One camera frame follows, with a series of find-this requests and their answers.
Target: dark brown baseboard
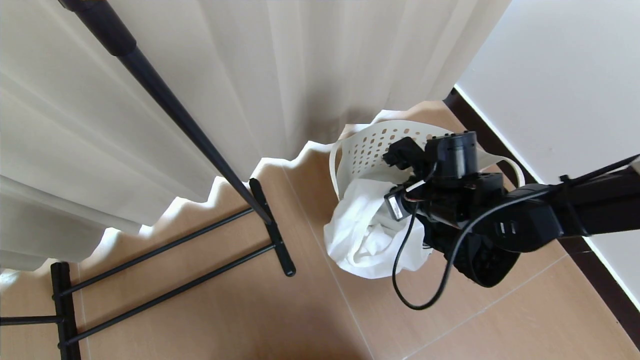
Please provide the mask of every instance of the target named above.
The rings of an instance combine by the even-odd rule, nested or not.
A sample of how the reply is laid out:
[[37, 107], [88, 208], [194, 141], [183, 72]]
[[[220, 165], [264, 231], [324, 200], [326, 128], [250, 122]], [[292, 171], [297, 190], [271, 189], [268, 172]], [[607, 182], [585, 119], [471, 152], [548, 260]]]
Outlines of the dark brown baseboard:
[[[525, 167], [502, 143], [502, 140], [487, 126], [469, 103], [455, 89], [451, 91], [444, 103], [457, 116], [458, 120], [469, 130], [476, 132], [477, 140], [488, 152], [505, 156], [520, 165], [527, 184], [535, 183], [535, 179]], [[509, 165], [498, 164], [500, 169], [516, 183], [516, 175]], [[631, 340], [640, 349], [640, 311], [635, 307], [618, 282], [606, 269], [598, 256], [587, 245], [581, 236], [573, 236], [559, 240], [573, 262], [580, 268], [602, 300], [607, 304], [618, 323], [627, 332]]]

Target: white plastic basket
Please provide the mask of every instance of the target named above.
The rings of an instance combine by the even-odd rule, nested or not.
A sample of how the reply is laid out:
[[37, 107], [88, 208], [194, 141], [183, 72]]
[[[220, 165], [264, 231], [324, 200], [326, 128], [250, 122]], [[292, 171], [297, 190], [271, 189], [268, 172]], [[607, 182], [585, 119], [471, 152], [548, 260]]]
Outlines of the white plastic basket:
[[[335, 142], [329, 157], [329, 171], [333, 189], [340, 200], [342, 200], [347, 186], [354, 179], [364, 178], [399, 184], [409, 178], [410, 169], [402, 171], [396, 167], [389, 167], [382, 160], [382, 154], [388, 151], [388, 147], [392, 143], [409, 136], [424, 148], [432, 136], [443, 136], [452, 132], [442, 127], [408, 120], [386, 120], [358, 127], [360, 130], [356, 134]], [[336, 170], [335, 159], [339, 149], [342, 149], [342, 158]], [[484, 170], [504, 160], [514, 168], [518, 176], [517, 186], [524, 184], [522, 170], [511, 159], [489, 154], [481, 149], [477, 150], [477, 154], [478, 169]]]

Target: white garment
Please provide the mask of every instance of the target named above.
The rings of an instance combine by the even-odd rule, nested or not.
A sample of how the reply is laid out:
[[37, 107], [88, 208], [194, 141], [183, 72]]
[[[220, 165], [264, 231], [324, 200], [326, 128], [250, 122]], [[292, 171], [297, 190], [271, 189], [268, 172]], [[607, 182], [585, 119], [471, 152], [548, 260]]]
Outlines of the white garment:
[[[291, 159], [382, 108], [443, 99], [508, 0], [111, 4], [246, 180], [261, 157]], [[91, 231], [41, 222], [38, 238], [18, 239], [42, 201], [4, 200], [0, 184], [25, 215], [2, 211], [0, 261], [60, 256], [44, 243], [80, 261], [100, 228], [152, 225], [176, 196], [207, 199], [215, 169], [73, 13], [50, 0], [4, 0], [0, 13], [0, 172], [65, 204], [42, 209], [91, 219]]]

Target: curtain fold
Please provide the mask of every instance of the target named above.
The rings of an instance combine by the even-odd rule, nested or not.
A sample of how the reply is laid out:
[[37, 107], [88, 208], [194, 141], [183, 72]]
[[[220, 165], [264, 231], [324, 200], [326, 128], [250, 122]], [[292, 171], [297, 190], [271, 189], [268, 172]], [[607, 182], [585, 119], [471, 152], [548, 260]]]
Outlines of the curtain fold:
[[[247, 180], [262, 157], [443, 99], [508, 0], [110, 3]], [[106, 227], [207, 200], [215, 169], [73, 13], [51, 0], [0, 12], [0, 266], [80, 261]]]

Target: tile floor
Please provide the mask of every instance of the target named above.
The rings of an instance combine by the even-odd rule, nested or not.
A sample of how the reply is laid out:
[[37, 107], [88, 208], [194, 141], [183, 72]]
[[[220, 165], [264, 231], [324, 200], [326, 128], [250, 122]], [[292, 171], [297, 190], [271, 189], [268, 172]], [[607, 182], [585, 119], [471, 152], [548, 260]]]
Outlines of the tile floor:
[[[407, 111], [415, 121], [462, 129], [441, 102]], [[259, 256], [81, 342], [83, 359], [640, 359], [615, 317], [557, 242], [524, 254], [498, 286], [453, 273], [440, 302], [416, 312], [389, 279], [343, 272], [325, 255], [323, 226], [337, 203], [328, 148], [257, 170], [298, 273], [274, 252]], [[216, 181], [207, 204], [176, 202], [148, 233], [116, 233], [72, 265], [86, 279], [246, 207]], [[150, 300], [268, 242], [255, 214], [215, 229], [74, 295], [80, 330]], [[444, 259], [433, 254], [400, 287], [419, 302]], [[21, 273], [1, 294], [3, 316], [53, 313], [48, 268]], [[55, 325], [3, 327], [2, 359], [56, 359]]]

